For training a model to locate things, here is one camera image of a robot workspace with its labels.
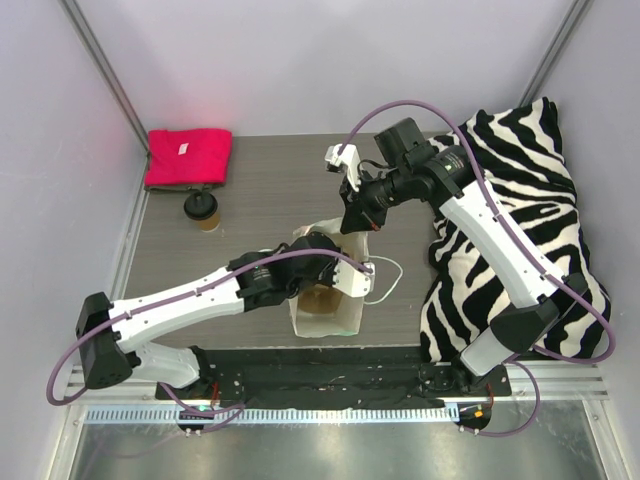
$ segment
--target metal floor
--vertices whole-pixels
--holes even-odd
[[[494,408],[492,426],[508,430],[527,418],[531,403]],[[118,459],[114,454],[144,452],[177,428],[84,429],[70,480],[606,478],[581,402],[545,402],[534,425],[507,439],[459,433],[450,423],[236,426]]]
[[[228,183],[214,192],[222,221],[213,233],[201,233],[184,216],[186,193],[152,193],[126,296],[202,277],[247,251],[290,241],[301,225],[340,216],[341,177],[325,172],[323,158],[328,145],[341,139],[235,139]],[[371,136],[361,136],[357,143],[363,158],[379,158]],[[412,202],[396,208],[387,226],[370,235],[371,253],[398,261],[405,276],[387,301],[365,307],[359,335],[297,338],[284,304],[203,322],[166,335],[160,343],[205,349],[415,345],[420,307],[434,280],[426,264],[434,235],[431,220],[427,205]],[[386,291],[394,276],[393,267],[380,264],[377,293]],[[494,408],[491,430],[508,430],[526,420],[532,403],[499,402]],[[202,438],[175,438],[135,459],[107,453],[141,452],[175,432],[171,424],[85,425],[70,478],[606,478],[580,401],[543,402],[538,420],[508,439],[474,438],[458,433],[450,423],[256,425],[230,427]]]

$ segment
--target red cloth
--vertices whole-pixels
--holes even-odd
[[[198,128],[149,132],[151,166],[148,187],[190,183],[224,183],[231,154],[231,132]]]

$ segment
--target black bracket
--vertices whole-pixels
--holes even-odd
[[[457,385],[455,367],[423,363],[419,347],[206,353],[221,406],[243,402],[247,408],[261,409],[441,408],[446,398],[487,396],[484,382],[471,391]],[[494,396],[511,395],[504,367],[494,369],[486,382]],[[210,390],[207,395],[202,398],[211,399]],[[167,397],[158,389],[156,398]]]

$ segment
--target zebra print pillow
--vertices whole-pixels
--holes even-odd
[[[562,157],[556,105],[547,98],[497,115],[479,111],[460,127],[500,201],[514,220],[565,274],[582,272],[585,299],[607,320],[611,304],[589,273],[576,207],[576,189]],[[436,150],[458,144],[447,134],[429,140]],[[438,277],[420,316],[420,343],[426,361],[448,361],[471,343],[509,305],[502,284],[467,237],[436,213],[437,239],[429,263]],[[539,342],[562,355],[589,358],[603,329],[593,315],[574,306]]]

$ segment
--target gray wall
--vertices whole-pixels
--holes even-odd
[[[280,135],[346,132],[401,98],[460,121],[509,108],[571,1],[79,3],[147,128]],[[365,131],[400,118],[387,115]]]
[[[33,480],[63,412],[47,377],[110,287],[144,157],[57,2],[2,2],[0,72],[0,476]]]
[[[613,300],[619,343],[602,367],[630,452],[640,444],[638,25],[636,0],[596,0],[542,92],[559,104],[594,272]]]

